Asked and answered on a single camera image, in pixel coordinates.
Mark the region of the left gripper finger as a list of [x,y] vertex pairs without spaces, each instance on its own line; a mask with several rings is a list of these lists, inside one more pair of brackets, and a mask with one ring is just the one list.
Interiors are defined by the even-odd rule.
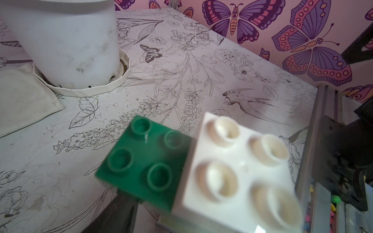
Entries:
[[132,233],[139,200],[118,190],[116,197],[82,233]]

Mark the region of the dark green lego brick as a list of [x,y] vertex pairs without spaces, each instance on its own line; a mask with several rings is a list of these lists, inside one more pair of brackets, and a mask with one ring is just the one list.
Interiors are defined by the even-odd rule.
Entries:
[[95,176],[170,212],[191,142],[190,136],[135,116]]

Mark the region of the white lego brick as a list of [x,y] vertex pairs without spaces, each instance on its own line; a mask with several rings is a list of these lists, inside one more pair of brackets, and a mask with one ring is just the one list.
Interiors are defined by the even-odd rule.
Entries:
[[206,113],[192,141],[172,213],[213,232],[301,233],[284,142]]

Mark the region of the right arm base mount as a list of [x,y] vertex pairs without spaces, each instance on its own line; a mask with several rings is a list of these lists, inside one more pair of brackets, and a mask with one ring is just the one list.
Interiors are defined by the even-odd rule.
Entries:
[[364,176],[373,172],[373,99],[354,111],[358,119],[343,125],[320,119],[313,179],[361,212],[368,211]]

